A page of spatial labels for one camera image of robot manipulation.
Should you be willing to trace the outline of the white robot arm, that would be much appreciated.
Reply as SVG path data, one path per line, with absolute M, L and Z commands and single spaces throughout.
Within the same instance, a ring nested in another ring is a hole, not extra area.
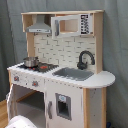
M 28 118 L 18 115 L 13 117 L 5 128 L 37 128 Z

